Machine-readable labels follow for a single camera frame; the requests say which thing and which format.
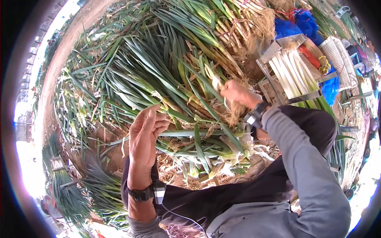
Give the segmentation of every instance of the black wristwatch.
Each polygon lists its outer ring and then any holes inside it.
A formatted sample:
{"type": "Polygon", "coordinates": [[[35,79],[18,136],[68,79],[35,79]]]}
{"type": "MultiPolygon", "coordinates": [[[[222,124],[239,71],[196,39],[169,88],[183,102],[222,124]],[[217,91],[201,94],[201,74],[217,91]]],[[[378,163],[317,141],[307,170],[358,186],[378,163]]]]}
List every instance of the black wristwatch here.
{"type": "Polygon", "coordinates": [[[150,198],[155,198],[156,204],[161,204],[164,199],[166,184],[160,180],[156,180],[151,186],[144,190],[130,190],[127,187],[128,194],[135,201],[148,201],[150,198]]]}
{"type": "Polygon", "coordinates": [[[263,98],[261,103],[258,103],[254,111],[252,113],[248,113],[245,116],[245,122],[249,123],[255,128],[262,128],[261,120],[263,113],[265,113],[266,108],[270,106],[270,104],[266,101],[265,98],[263,98]]]}

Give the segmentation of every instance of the black pants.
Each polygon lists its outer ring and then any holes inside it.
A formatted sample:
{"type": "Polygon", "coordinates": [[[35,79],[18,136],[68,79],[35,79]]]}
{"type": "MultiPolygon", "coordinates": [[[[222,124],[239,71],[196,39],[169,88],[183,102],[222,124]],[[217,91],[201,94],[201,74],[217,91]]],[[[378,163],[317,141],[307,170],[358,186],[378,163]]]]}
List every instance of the black pants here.
{"type": "MultiPolygon", "coordinates": [[[[312,145],[326,156],[336,137],[335,121],[325,111],[294,106],[280,106],[310,138],[312,145]]],[[[127,206],[127,177],[130,165],[126,159],[122,178],[122,200],[127,206]]],[[[152,180],[158,179],[157,164],[152,168],[152,180]]],[[[250,202],[287,201],[293,186],[288,180],[282,156],[279,156],[254,180],[240,184],[226,184],[204,190],[189,190],[168,185],[162,205],[154,204],[163,224],[206,229],[215,217],[234,204],[250,202]]]]}

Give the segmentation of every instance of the orange bag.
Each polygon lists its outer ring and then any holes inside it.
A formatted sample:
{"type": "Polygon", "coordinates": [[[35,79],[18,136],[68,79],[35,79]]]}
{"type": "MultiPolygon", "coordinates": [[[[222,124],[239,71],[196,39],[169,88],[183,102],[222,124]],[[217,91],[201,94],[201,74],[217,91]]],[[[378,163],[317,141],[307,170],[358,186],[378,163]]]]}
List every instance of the orange bag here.
{"type": "Polygon", "coordinates": [[[311,54],[311,52],[304,46],[301,45],[299,47],[299,53],[302,53],[307,60],[316,68],[319,69],[320,67],[320,62],[311,54]]]}

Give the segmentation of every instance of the left hand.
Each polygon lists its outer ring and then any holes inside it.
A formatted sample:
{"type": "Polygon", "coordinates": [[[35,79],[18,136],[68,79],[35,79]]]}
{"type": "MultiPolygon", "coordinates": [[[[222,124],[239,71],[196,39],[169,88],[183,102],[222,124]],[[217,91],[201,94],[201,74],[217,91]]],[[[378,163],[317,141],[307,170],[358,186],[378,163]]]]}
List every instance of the left hand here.
{"type": "Polygon", "coordinates": [[[130,128],[130,167],[149,168],[155,164],[156,139],[168,129],[167,115],[158,113],[160,105],[141,111],[130,128]]]}

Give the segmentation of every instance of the gray sleeve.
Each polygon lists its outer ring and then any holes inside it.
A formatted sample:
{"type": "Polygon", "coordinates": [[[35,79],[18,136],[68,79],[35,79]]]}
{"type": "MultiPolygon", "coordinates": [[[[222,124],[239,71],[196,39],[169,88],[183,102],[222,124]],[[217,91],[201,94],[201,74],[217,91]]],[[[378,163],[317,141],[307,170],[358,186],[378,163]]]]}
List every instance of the gray sleeve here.
{"type": "Polygon", "coordinates": [[[285,217],[295,237],[345,237],[351,223],[348,199],[307,134],[280,109],[272,107],[263,127],[279,146],[288,178],[298,192],[302,212],[285,217]]]}
{"type": "Polygon", "coordinates": [[[167,233],[159,227],[159,218],[156,218],[150,223],[134,220],[127,216],[130,224],[133,238],[168,238],[167,233]]]}

